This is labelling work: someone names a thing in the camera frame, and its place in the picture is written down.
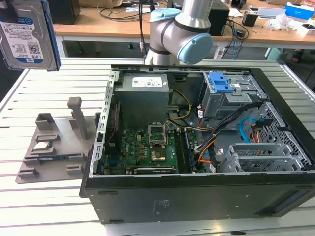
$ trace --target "table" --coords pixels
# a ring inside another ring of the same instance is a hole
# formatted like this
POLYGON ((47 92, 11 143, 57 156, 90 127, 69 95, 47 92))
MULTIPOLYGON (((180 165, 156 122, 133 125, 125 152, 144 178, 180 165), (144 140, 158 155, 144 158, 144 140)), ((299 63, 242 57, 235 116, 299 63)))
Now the table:
MULTIPOLYGON (((81 180, 16 184, 15 177, 35 131, 38 113, 71 117, 70 96, 83 100, 84 115, 99 111, 110 64, 142 64, 142 59, 64 58, 60 71, 25 70, 0 103, 0 235, 176 236, 229 234, 314 235, 315 198, 281 218, 117 224, 106 228, 87 198, 81 180)), ((259 67, 315 137, 315 95, 285 65, 274 61, 204 60, 214 67, 259 67)))
MULTIPOLYGON (((270 5, 258 0, 248 0, 246 6, 283 8, 284 6, 270 5)), ((121 12, 119 16, 128 16, 133 13, 121 12)), ((143 34, 145 39, 150 37, 149 14, 144 15, 143 34)), ((241 24, 242 18, 233 18, 241 24)), ((247 27, 250 36, 243 43, 245 47, 279 47, 314 49, 315 37, 307 35, 302 37, 293 30, 270 31, 266 28, 265 19, 257 19, 254 27, 247 27)), ((61 57, 67 52, 64 41, 94 41, 94 42, 139 42, 139 22, 115 22, 101 17, 97 8, 81 8, 81 13, 74 25, 60 25, 56 29, 56 39, 61 57)), ((214 45, 218 46, 215 59, 221 59, 222 51, 232 40, 232 30, 226 27, 223 36, 213 36, 214 45)))

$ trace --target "gray power supply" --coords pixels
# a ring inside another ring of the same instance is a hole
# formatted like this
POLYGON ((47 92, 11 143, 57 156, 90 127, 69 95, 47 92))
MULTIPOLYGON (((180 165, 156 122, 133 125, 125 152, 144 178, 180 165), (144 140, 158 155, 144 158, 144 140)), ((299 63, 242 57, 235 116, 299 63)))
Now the gray power supply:
POLYGON ((121 102, 124 128, 146 129, 153 122, 165 122, 169 98, 166 74, 124 74, 119 83, 114 95, 121 102))

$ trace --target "hard drive label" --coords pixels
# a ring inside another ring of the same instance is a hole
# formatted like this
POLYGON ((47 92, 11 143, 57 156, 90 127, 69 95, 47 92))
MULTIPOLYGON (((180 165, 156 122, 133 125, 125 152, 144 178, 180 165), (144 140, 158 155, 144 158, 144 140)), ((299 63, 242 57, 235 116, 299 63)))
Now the hard drive label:
POLYGON ((13 56, 24 63, 43 62, 43 52, 39 41, 33 36, 33 20, 19 17, 18 24, 0 21, 13 56))

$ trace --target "yellow wire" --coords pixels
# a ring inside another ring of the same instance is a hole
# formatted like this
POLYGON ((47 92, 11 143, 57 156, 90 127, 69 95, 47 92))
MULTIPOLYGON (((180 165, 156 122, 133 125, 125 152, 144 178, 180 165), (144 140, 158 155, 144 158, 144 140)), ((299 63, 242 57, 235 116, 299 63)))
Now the yellow wire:
POLYGON ((187 101, 187 103, 188 103, 188 105, 189 105, 189 110, 188 110, 188 112, 187 112, 185 115, 183 115, 183 116, 181 116, 181 117, 174 117, 174 118, 167 118, 167 119, 184 119, 184 118, 186 118, 187 116, 189 116, 189 114, 191 113, 191 103, 190 103, 189 100, 185 97, 185 95, 183 95, 181 92, 179 92, 178 90, 175 90, 175 89, 173 89, 173 91, 179 93, 179 94, 187 101))

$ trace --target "power supply label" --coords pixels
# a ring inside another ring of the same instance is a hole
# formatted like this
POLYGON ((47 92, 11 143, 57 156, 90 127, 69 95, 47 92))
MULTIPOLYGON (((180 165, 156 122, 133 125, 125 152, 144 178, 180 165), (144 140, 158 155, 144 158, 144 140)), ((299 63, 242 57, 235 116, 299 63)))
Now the power supply label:
POLYGON ((133 87, 162 87, 162 77, 134 77, 133 87))
POLYGON ((19 17, 17 23, 0 21, 5 37, 10 45, 13 56, 24 63, 41 63, 44 60, 39 41, 34 35, 33 20, 28 17, 19 17))

